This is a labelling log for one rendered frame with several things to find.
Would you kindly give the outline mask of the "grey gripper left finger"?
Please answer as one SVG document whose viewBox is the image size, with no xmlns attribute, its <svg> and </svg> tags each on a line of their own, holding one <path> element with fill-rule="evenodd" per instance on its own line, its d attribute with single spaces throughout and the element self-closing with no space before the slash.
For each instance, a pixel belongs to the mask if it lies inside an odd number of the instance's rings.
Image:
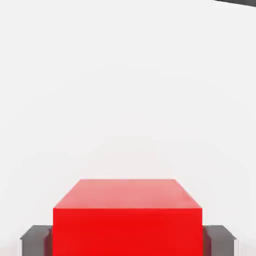
<svg viewBox="0 0 256 256">
<path fill-rule="evenodd" d="M 21 256 L 53 256 L 52 225 L 32 225 L 20 241 Z"/>
</svg>

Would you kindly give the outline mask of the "small red cube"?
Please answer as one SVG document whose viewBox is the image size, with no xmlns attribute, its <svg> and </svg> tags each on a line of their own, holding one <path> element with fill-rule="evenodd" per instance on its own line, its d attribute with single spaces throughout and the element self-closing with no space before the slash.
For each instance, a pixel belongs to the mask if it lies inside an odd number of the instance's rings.
<svg viewBox="0 0 256 256">
<path fill-rule="evenodd" d="M 203 256 L 202 218 L 174 179 L 82 179 L 53 208 L 52 256 Z"/>
</svg>

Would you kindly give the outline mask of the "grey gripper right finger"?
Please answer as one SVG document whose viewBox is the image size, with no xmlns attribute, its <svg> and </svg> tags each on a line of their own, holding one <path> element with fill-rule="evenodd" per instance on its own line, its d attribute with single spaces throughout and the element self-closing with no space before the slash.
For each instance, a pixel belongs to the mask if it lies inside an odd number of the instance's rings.
<svg viewBox="0 0 256 256">
<path fill-rule="evenodd" d="M 203 256 L 239 256 L 239 241 L 223 225 L 204 225 Z"/>
</svg>

